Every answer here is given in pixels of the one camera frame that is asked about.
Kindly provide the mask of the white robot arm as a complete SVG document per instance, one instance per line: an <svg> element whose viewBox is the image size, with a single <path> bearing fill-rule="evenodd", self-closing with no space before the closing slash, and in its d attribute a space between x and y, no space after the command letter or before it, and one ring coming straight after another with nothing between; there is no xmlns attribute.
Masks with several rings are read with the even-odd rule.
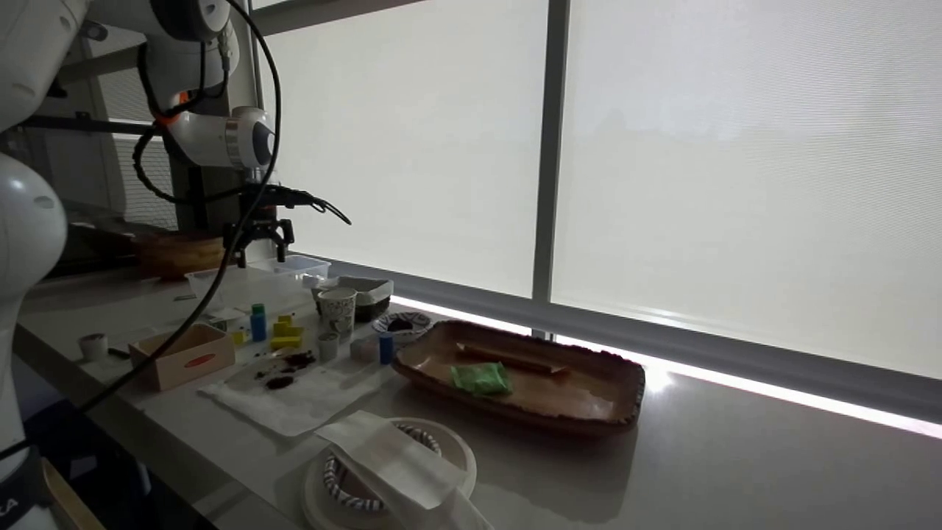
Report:
<svg viewBox="0 0 942 530"><path fill-rule="evenodd" d="M17 467L30 448L8 374L22 307L69 248L69 209L125 203L111 181L108 128L45 128L45 109L64 118L83 102L60 81L64 62L86 56L83 28L135 33L144 105L170 134L170 155L208 176L233 176L233 189L208 193L229 199L256 192L244 173L269 178L278 155L260 109L200 115L238 68L238 25L269 53L244 0L2 0L2 470Z"/></svg>

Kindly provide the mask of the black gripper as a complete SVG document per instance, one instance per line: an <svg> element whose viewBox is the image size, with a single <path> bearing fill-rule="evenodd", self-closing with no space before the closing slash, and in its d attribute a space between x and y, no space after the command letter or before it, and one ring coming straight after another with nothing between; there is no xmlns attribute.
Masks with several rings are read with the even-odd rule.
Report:
<svg viewBox="0 0 942 530"><path fill-rule="evenodd" d="M244 249L253 242L270 242L278 258L286 258L288 248L294 243L294 227L288 221L247 221L244 227L223 227L223 248L235 265L244 265Z"/></svg>

